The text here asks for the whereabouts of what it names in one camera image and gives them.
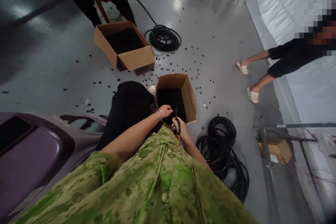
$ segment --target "hand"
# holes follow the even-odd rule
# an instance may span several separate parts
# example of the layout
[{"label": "hand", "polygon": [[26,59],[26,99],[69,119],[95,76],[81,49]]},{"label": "hand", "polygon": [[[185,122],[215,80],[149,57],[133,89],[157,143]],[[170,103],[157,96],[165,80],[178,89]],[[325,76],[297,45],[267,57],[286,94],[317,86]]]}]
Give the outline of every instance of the hand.
[{"label": "hand", "polygon": [[[180,129],[181,129],[181,133],[180,133],[180,138],[184,144],[185,141],[191,141],[191,138],[188,134],[187,131],[187,127],[186,124],[184,123],[184,121],[182,121],[182,119],[180,117],[177,117],[177,119],[180,122]],[[173,127],[173,130],[176,128],[177,130],[179,130],[179,125],[177,124],[177,121],[175,119],[175,117],[173,118],[173,124],[171,125]]]},{"label": "hand", "polygon": [[163,113],[163,118],[170,116],[173,112],[172,108],[169,105],[162,105],[159,110]]}]

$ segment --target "camouflage clothing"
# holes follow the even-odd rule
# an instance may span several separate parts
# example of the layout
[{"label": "camouflage clothing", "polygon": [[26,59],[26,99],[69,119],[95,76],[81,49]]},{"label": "camouflage clothing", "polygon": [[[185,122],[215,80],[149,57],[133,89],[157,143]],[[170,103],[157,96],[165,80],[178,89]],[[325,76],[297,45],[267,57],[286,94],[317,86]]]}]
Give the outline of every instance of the camouflage clothing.
[{"label": "camouflage clothing", "polygon": [[16,223],[257,223],[166,125],[118,161],[92,154]]}]

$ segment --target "coiled black cable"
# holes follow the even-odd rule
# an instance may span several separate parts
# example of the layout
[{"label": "coiled black cable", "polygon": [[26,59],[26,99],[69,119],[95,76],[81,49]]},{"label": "coiled black cable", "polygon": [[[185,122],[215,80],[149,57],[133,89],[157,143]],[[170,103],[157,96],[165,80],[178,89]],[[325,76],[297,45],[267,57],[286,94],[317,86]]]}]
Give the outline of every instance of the coiled black cable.
[{"label": "coiled black cable", "polygon": [[161,24],[158,25],[154,21],[152,16],[149,14],[147,9],[143,6],[143,4],[139,0],[137,1],[147,12],[148,16],[155,24],[153,29],[149,29],[148,31],[145,32],[145,37],[146,34],[149,33],[148,42],[150,43],[150,45],[155,47],[159,51],[164,52],[176,51],[182,43],[180,35],[169,27],[166,27]]},{"label": "coiled black cable", "polygon": [[226,117],[216,116],[208,125],[208,134],[197,140],[197,148],[220,180],[226,179],[230,169],[236,170],[236,178],[229,188],[244,202],[249,190],[250,177],[245,165],[232,150],[237,136],[235,126]]}]

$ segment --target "open cardboard box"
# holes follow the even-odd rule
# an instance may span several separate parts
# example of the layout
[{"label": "open cardboard box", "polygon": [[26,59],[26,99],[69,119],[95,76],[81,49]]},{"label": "open cardboard box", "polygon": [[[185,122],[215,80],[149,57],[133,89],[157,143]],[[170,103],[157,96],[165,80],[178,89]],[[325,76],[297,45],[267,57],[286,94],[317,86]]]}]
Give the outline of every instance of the open cardboard box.
[{"label": "open cardboard box", "polygon": [[[284,139],[268,139],[269,155],[272,162],[285,164],[288,163],[292,157],[291,150]],[[262,150],[261,155],[265,158],[264,145],[259,142],[259,147]]]},{"label": "open cardboard box", "polygon": [[184,73],[171,73],[159,77],[155,90],[155,101],[158,104],[158,90],[160,89],[181,89],[186,114],[186,124],[197,121],[196,97],[191,86],[188,75]]},{"label": "open cardboard box", "polygon": [[[106,40],[105,35],[118,33],[128,28],[132,28],[136,32],[144,47],[117,55]],[[132,71],[155,63],[151,45],[139,29],[130,21],[97,25],[94,37],[94,43],[103,50],[112,65],[118,68],[119,71],[125,69]]]}]

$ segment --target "black scissors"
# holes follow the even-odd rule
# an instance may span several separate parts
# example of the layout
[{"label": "black scissors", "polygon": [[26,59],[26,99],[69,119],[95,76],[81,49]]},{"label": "black scissors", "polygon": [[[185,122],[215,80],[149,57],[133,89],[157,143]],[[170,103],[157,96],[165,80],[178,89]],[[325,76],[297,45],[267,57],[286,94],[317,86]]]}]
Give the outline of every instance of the black scissors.
[{"label": "black scissors", "polygon": [[181,124],[180,124],[180,121],[177,119],[177,108],[175,108],[175,120],[177,121],[177,125],[178,125],[178,131],[176,130],[176,126],[175,126],[175,129],[174,129],[174,134],[175,135],[180,135],[181,134]]}]

